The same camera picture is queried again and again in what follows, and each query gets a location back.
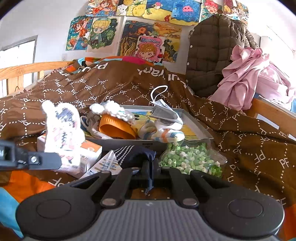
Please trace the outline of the navy striped sock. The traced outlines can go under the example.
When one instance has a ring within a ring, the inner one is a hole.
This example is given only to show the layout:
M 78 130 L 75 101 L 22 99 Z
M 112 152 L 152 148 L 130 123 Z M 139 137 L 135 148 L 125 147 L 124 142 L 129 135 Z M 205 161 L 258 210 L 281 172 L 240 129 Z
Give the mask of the navy striped sock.
M 124 146 L 114 151 L 117 163 L 124 170 L 140 168 L 141 176 L 147 183 L 145 195 L 153 188 L 153 165 L 156 152 L 142 146 Z

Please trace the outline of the grey face mask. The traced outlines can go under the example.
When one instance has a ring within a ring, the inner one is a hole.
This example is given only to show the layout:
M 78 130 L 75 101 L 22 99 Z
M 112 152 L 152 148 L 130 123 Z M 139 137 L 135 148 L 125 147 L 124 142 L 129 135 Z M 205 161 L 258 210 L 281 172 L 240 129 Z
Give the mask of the grey face mask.
M 164 90 L 161 93 L 154 96 L 154 92 L 160 88 L 164 88 Z M 153 118 L 158 118 L 161 120 L 183 125 L 182 119 L 171 107 L 169 107 L 162 99 L 157 100 L 157 97 L 165 93 L 167 90 L 167 85 L 160 85 L 151 91 L 150 97 L 152 100 L 152 104 L 154 105 L 151 111 L 151 116 Z

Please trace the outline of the bag of green paper stars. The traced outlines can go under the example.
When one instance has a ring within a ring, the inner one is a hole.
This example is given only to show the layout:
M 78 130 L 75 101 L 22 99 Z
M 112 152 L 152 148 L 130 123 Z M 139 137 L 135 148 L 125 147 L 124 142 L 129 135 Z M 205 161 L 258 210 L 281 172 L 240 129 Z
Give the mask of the bag of green paper stars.
M 159 158 L 160 167 L 176 168 L 182 174 L 201 171 L 215 177 L 222 176 L 226 163 L 227 158 L 215 149 L 209 139 L 169 143 Z

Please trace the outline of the orange white tissue box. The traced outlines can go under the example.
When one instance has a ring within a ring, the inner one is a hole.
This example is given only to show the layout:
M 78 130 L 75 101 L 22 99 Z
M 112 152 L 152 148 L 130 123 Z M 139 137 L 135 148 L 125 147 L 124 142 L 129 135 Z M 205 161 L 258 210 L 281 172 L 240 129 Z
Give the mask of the orange white tissue box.
M 78 148 L 73 137 L 65 133 L 61 140 L 62 167 L 58 172 L 81 178 L 101 157 L 102 146 L 98 144 L 84 140 Z

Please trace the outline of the grey tray box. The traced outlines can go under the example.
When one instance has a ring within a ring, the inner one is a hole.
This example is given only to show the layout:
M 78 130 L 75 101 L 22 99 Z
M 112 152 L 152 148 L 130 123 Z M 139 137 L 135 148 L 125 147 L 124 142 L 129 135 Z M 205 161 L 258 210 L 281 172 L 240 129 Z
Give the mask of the grey tray box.
M 132 120 L 126 121 L 127 133 L 124 139 L 95 138 L 87 135 L 86 139 L 103 147 L 104 151 L 115 150 L 124 146 L 141 146 L 153 151 L 163 152 L 169 143 L 190 143 L 206 141 L 210 144 L 214 138 L 184 109 L 172 109 L 177 116 L 172 120 L 160 118 L 160 111 L 153 106 L 123 105 L 125 112 L 130 112 Z

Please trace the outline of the grey white glove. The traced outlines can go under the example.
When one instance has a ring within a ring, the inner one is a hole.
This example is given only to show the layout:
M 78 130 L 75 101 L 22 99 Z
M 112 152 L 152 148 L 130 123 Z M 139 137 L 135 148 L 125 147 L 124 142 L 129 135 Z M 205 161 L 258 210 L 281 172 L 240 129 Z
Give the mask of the grey white glove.
M 92 112 L 89 112 L 86 115 L 82 115 L 80 117 L 81 122 L 81 129 L 88 133 L 93 138 L 99 140 L 110 140 L 112 137 L 103 134 L 99 131 L 99 124 L 100 124 L 101 116 Z

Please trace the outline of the brown patterned duvet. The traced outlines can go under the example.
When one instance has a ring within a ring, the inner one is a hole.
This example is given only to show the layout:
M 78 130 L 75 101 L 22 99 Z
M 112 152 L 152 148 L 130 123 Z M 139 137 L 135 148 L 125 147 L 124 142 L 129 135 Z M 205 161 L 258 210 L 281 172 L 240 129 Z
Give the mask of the brown patterned duvet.
M 84 113 L 93 103 L 107 100 L 127 105 L 151 105 L 151 91 L 182 108 L 210 132 L 228 158 L 223 178 L 295 204 L 295 142 L 269 124 L 218 102 L 191 94 L 185 79 L 165 67 L 105 59 L 80 66 L 78 62 L 53 71 L 28 91 L 1 99 L 1 138 L 30 138 L 45 129 L 44 101 L 68 102 Z

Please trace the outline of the pink cloth pile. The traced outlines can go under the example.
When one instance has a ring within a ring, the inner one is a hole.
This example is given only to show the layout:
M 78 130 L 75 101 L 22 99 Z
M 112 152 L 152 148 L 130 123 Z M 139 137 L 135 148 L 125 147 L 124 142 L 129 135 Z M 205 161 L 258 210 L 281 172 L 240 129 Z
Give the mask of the pink cloth pile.
M 232 61 L 222 69 L 223 79 L 208 99 L 234 110 L 248 110 L 256 94 L 267 100 L 291 105 L 295 84 L 269 60 L 262 49 L 236 45 Z

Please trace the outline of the blond boy drawing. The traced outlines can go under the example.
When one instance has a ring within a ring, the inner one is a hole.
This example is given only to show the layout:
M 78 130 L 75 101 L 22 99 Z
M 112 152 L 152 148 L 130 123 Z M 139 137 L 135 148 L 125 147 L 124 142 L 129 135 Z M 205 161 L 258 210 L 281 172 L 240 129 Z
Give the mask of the blond boy drawing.
M 117 50 L 122 18 L 94 18 L 88 36 L 87 52 L 114 53 Z

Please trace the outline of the orange landscape drawing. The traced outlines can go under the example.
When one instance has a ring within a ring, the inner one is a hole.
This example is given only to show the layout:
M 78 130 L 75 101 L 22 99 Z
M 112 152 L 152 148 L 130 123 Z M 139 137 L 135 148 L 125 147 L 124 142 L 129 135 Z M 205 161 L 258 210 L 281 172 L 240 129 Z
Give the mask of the orange landscape drawing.
M 165 48 L 163 61 L 175 63 L 177 61 L 182 27 L 162 22 L 154 22 L 154 35 L 162 37 Z

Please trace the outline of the mermaid girl drawing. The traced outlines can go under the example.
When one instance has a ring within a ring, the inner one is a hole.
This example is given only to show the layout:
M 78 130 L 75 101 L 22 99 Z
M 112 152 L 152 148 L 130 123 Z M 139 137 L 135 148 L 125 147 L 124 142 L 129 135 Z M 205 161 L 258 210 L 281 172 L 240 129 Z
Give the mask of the mermaid girl drawing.
M 115 16 L 119 1 L 116 0 L 92 0 L 88 2 L 85 15 L 100 17 L 100 16 Z

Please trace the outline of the pink jellyfish drawing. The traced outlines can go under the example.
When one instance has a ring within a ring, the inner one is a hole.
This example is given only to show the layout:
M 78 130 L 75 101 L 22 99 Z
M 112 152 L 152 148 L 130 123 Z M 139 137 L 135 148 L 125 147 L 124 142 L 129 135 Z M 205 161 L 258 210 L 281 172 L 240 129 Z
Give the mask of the pink jellyfish drawing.
M 201 1 L 174 1 L 170 22 L 182 26 L 194 26 L 199 22 Z

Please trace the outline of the yellow sand sea drawing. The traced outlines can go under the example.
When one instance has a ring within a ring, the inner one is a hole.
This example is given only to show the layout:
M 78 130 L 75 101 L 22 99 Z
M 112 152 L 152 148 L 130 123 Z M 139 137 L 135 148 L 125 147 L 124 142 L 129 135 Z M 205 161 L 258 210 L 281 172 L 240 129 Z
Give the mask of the yellow sand sea drawing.
M 172 0 L 150 0 L 147 1 L 143 18 L 169 22 L 172 15 L 174 1 Z

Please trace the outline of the red-haired boy drawing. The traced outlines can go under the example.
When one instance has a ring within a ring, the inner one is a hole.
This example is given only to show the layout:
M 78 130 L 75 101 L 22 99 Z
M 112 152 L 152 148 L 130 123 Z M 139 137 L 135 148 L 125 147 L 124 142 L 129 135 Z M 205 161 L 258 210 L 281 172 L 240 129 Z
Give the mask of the red-haired boy drawing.
M 222 6 L 212 0 L 204 0 L 201 4 L 200 21 L 203 21 L 212 15 L 222 14 Z

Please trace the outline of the wooden bed rail right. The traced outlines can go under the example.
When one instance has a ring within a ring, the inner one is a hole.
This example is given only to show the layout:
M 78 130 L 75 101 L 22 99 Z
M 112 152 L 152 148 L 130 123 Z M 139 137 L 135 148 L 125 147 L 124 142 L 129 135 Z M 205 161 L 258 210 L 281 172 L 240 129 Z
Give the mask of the wooden bed rail right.
M 287 136 L 295 138 L 295 113 L 281 107 L 276 103 L 259 96 L 252 100 L 250 109 L 244 111 L 248 116 L 257 118 L 263 116 L 279 127 L 279 130 Z

